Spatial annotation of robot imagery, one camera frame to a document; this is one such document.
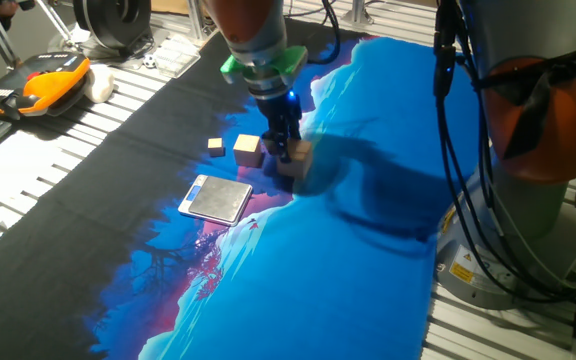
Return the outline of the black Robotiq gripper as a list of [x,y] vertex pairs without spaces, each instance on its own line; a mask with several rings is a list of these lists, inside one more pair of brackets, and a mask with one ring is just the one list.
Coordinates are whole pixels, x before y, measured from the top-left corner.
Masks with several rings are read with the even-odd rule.
[[268,121],[262,141],[268,153],[276,153],[281,163],[290,163],[289,138],[300,139],[299,121],[302,109],[299,96],[288,90],[282,95],[256,100],[259,111]]

